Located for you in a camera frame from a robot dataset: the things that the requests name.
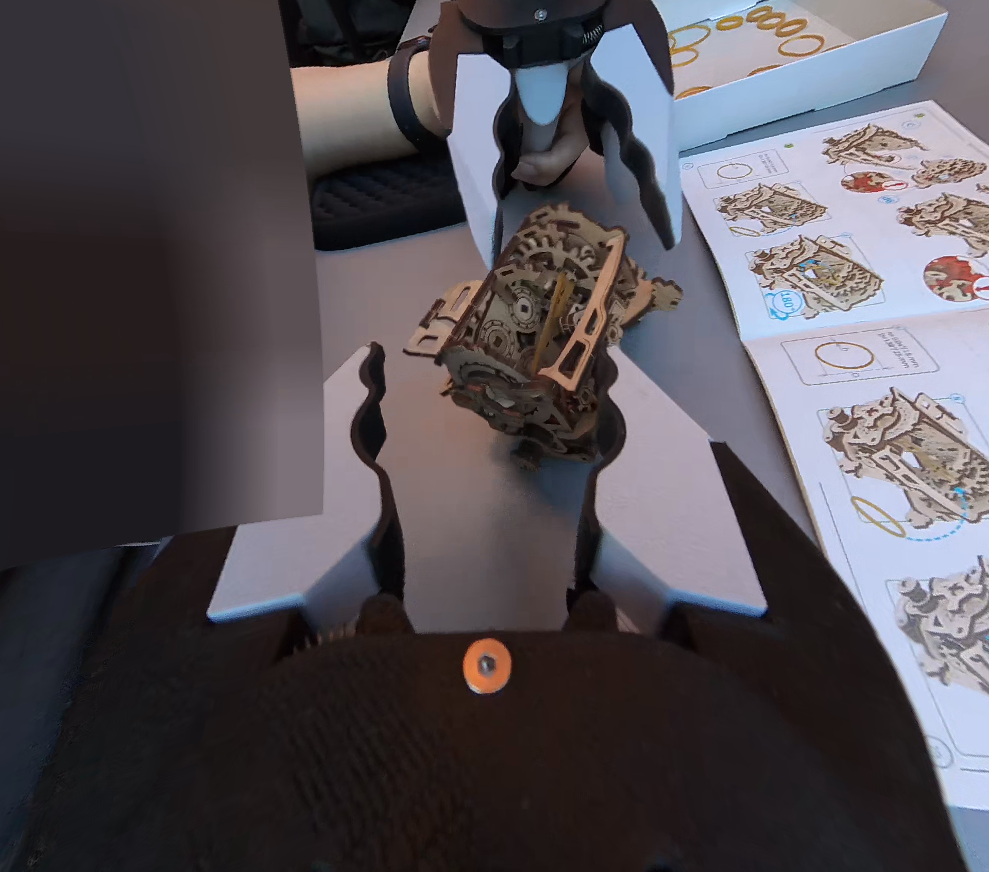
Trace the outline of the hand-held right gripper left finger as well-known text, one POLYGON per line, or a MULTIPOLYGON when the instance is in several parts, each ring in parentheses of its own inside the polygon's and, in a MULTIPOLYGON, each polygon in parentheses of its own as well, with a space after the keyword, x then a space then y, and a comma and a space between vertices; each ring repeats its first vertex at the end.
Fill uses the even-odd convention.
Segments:
POLYGON ((386 440, 384 363, 384 349, 369 343, 325 382, 323 510, 238 527, 207 609, 211 621, 283 610, 352 621, 378 593, 402 598, 402 529, 377 463, 386 440))

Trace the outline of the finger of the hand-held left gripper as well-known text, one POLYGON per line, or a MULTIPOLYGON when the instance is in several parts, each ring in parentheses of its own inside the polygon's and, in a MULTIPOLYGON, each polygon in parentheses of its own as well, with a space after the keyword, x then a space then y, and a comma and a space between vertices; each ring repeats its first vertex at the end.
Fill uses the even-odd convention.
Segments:
POLYGON ((683 233, 674 97, 633 25, 602 35, 583 74, 588 111, 602 119, 604 174, 612 197, 636 202, 662 246, 683 233))
POLYGON ((505 137, 519 129, 513 74, 487 54, 457 60, 452 165, 471 233, 489 269, 501 253, 505 137))

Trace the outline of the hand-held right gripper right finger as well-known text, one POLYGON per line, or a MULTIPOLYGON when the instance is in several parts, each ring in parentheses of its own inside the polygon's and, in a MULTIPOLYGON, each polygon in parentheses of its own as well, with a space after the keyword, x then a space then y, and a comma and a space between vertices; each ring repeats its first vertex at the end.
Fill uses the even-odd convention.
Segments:
POLYGON ((618 347, 598 359, 600 463, 577 530, 575 584, 637 632, 677 605, 761 617, 768 605, 708 434, 618 347))

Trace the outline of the group of rubber bands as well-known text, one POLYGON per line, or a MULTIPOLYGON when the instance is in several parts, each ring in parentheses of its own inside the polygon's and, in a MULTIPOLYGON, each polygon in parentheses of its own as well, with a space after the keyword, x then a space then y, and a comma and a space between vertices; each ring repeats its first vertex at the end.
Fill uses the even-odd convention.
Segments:
POLYGON ((686 99, 844 46, 847 38, 772 5, 669 33, 674 99, 686 99))

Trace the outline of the wooden mechanical model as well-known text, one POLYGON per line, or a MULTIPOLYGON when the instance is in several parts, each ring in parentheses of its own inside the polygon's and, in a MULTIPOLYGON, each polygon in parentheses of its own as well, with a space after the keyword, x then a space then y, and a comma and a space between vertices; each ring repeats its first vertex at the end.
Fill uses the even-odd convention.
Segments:
POLYGON ((567 203, 532 211, 481 281, 452 285, 404 353, 445 367, 442 395, 516 440, 525 470, 598 453, 594 366, 625 328, 675 310, 679 285, 627 253, 628 234, 567 203))

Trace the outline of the white cardboard box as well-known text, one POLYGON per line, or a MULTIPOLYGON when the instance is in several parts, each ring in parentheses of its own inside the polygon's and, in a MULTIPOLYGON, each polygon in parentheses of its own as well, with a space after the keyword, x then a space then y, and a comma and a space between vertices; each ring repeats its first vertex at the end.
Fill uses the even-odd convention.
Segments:
POLYGON ((946 21, 928 0, 653 0, 669 32, 772 5, 847 38, 821 52, 674 104, 682 152, 791 115, 820 111, 918 77, 946 21))

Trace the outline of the person's left hand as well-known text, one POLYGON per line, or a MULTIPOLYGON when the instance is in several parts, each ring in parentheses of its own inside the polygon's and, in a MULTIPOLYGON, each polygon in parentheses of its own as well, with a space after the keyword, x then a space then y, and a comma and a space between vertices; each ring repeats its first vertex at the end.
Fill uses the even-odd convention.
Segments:
MULTIPOLYGON (((522 152, 514 169, 514 178, 532 186, 550 186, 566 173, 588 146, 582 113, 581 77, 584 64, 578 63, 568 75, 568 85, 553 144, 542 152, 522 152)), ((445 139, 448 134, 439 119, 432 90, 427 51, 411 59, 408 71, 414 112, 419 122, 432 134, 445 139)))

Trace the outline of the black wristband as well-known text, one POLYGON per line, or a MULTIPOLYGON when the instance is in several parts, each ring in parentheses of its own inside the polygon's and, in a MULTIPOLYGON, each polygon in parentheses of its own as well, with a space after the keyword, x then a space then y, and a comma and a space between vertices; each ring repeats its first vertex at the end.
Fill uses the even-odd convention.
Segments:
POLYGON ((416 115, 410 88, 412 59, 416 54, 427 51, 429 45, 428 36, 420 36, 400 43, 389 61, 387 78, 390 112, 398 130, 416 151, 423 154, 434 153, 442 144, 442 140, 416 115))

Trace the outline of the black wrist rest pad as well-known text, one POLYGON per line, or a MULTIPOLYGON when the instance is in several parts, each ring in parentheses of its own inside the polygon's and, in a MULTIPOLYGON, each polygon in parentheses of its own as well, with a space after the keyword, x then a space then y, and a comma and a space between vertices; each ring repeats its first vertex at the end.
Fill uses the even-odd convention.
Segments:
POLYGON ((415 154, 354 166, 311 188, 315 249, 338 251, 463 223, 449 154, 415 154))

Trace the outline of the illustrated instruction booklet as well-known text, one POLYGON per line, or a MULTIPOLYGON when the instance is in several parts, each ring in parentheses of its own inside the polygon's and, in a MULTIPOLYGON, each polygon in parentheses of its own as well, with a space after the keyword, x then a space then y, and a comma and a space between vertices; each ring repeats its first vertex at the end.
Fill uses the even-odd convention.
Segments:
POLYGON ((987 810, 987 143, 925 100, 680 166, 825 553, 987 810))

